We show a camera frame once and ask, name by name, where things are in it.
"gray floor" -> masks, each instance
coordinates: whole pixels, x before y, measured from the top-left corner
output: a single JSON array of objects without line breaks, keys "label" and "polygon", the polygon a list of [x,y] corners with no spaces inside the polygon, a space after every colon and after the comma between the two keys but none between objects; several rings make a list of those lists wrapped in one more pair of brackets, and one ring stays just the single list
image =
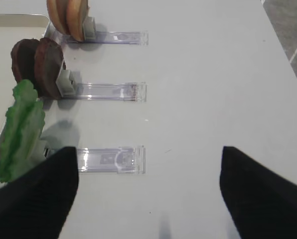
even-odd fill
[{"label": "gray floor", "polygon": [[266,0],[264,9],[297,76],[297,0]]}]

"table surface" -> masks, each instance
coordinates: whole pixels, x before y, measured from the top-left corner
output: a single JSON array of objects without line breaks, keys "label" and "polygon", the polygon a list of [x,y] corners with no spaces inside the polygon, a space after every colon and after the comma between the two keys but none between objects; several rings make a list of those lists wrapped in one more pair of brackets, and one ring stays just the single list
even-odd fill
[{"label": "table surface", "polygon": [[[0,13],[46,14],[43,0],[14,2]],[[144,145],[147,172],[81,174],[61,238],[238,238],[219,190],[224,145],[297,183],[297,79],[260,1],[89,5],[98,29],[147,30],[149,45],[66,47],[68,68],[147,82],[148,101],[54,102],[45,129],[79,147]]]}]

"transparent plastic holder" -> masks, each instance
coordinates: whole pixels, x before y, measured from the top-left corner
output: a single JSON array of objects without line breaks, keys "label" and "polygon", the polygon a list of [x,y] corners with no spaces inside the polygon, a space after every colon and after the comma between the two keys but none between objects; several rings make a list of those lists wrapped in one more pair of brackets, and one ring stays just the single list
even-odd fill
[{"label": "transparent plastic holder", "polygon": [[146,83],[76,83],[70,70],[60,69],[56,86],[63,99],[146,102]]},{"label": "transparent plastic holder", "polygon": [[145,148],[77,149],[80,172],[145,173]]},{"label": "transparent plastic holder", "polygon": [[94,43],[94,44],[129,44],[148,45],[149,35],[147,31],[116,32],[97,31],[94,17],[86,17],[83,23],[84,41],[76,41],[73,37],[55,32],[54,40],[65,43]]},{"label": "transparent plastic holder", "polygon": [[78,83],[76,94],[65,95],[63,99],[146,102],[147,85],[146,83]]},{"label": "transparent plastic holder", "polygon": [[[50,148],[47,141],[39,140],[33,152],[34,161],[42,162],[57,151],[58,149]],[[77,160],[80,173],[145,174],[146,172],[144,146],[77,149]],[[0,183],[0,188],[5,185],[7,183]]]}]

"green lettuce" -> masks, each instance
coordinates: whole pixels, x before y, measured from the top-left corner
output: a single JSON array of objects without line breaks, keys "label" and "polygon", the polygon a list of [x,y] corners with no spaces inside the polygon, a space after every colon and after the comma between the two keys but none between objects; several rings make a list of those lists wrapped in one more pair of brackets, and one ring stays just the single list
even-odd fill
[{"label": "green lettuce", "polygon": [[6,112],[4,141],[0,147],[0,182],[10,182],[36,166],[30,160],[44,127],[43,103],[29,80],[13,89],[15,102]]}]

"plastic lettuce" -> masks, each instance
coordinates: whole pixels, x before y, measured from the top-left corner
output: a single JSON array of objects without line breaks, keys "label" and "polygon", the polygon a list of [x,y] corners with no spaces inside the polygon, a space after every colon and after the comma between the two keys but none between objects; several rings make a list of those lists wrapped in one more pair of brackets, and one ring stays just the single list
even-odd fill
[{"label": "plastic lettuce", "polygon": [[44,127],[43,103],[29,80],[13,89],[15,102],[6,112],[4,142],[0,148],[0,182],[10,182],[37,165],[30,159]]}]

